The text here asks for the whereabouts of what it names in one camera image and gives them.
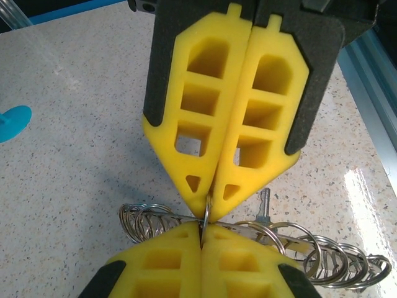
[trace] blue object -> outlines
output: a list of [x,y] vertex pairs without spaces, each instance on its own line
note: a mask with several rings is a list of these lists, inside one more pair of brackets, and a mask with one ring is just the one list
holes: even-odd
[[30,21],[33,24],[40,24],[48,22],[49,20],[59,19],[61,17],[71,16],[72,14],[78,14],[83,11],[90,11],[103,6],[108,6],[124,0],[91,0],[76,4],[73,6],[68,6],[57,11],[46,12],[45,14],[39,14],[38,16],[30,17]]
[[4,114],[0,114],[0,143],[20,134],[31,118],[32,110],[27,106],[13,107]]

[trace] teal suction cup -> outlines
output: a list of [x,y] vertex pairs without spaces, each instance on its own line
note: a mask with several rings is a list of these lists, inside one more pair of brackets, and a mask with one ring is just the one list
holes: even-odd
[[27,106],[13,107],[4,114],[0,114],[0,143],[20,134],[31,118],[32,110]]

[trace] triangular cutout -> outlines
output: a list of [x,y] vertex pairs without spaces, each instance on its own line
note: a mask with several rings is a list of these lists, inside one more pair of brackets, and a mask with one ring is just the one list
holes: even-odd
[[188,175],[186,177],[186,181],[187,181],[187,184],[190,186],[190,189],[192,190],[192,192],[196,192],[197,189],[199,188],[201,178],[197,177],[197,176]]
[[240,190],[240,186],[227,184],[225,186],[225,192],[223,193],[223,199],[227,201],[228,199],[233,197],[239,190]]

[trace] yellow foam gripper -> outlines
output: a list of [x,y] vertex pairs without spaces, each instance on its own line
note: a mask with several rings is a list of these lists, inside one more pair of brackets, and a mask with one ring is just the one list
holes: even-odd
[[[284,152],[309,69],[281,16],[266,28],[241,6],[210,13],[175,40],[163,122],[143,130],[183,200],[210,221],[242,203],[298,160]],[[184,152],[181,140],[198,143]]]
[[278,265],[297,267],[271,246],[209,225],[184,223],[108,261],[126,267],[110,298],[293,298]]

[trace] speckled countertop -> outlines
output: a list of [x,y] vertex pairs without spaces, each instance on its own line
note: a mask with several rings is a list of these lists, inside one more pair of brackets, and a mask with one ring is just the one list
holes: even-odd
[[[0,111],[33,109],[0,144],[1,297],[76,297],[131,243],[117,210],[190,214],[141,129],[153,16],[126,2],[0,35]],[[338,66],[300,161],[270,184],[273,220],[383,254],[397,267],[397,200]],[[225,220],[253,219],[252,196]],[[363,294],[394,297],[397,271]]]

